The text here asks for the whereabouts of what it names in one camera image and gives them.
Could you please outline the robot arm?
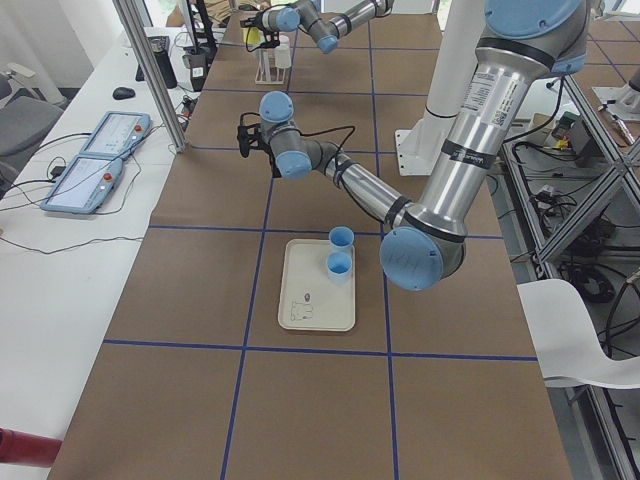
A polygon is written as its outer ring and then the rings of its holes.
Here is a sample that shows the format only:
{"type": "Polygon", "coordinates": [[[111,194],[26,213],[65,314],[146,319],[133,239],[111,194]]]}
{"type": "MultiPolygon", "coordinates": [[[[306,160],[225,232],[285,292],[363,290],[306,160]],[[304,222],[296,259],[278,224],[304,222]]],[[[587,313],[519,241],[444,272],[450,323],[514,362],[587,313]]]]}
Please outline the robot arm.
{"type": "Polygon", "coordinates": [[[462,265],[466,216],[531,85],[579,71],[591,19],[587,1],[483,1],[464,46],[465,88],[452,127],[418,200],[411,200],[354,162],[332,142],[309,140],[294,121],[292,99],[265,94],[258,122],[240,124],[240,151],[267,153],[276,177],[319,172],[369,216],[388,227],[380,248],[386,277],[421,291],[462,265]]]}
{"type": "Polygon", "coordinates": [[[355,28],[371,19],[390,15],[393,5],[393,0],[361,1],[345,13],[325,21],[320,14],[319,1],[302,0],[259,11],[254,17],[241,20],[240,26],[250,32],[260,32],[264,41],[257,47],[267,49],[280,45],[281,32],[302,29],[323,53],[328,54],[355,28]]]}

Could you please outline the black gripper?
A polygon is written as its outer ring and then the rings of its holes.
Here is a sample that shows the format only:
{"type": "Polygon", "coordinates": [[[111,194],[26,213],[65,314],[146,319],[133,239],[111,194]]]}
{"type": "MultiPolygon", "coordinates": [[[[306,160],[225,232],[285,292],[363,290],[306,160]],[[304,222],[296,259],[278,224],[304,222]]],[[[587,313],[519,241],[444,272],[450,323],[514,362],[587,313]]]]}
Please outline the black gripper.
{"type": "Polygon", "coordinates": [[[243,121],[237,127],[237,141],[240,155],[248,158],[252,151],[262,150],[261,124],[245,124],[243,121]]]}
{"type": "Polygon", "coordinates": [[[245,41],[246,48],[275,48],[279,45],[279,27],[277,12],[258,12],[254,17],[242,21],[242,28],[255,27],[261,32],[261,43],[250,46],[245,41]]]}

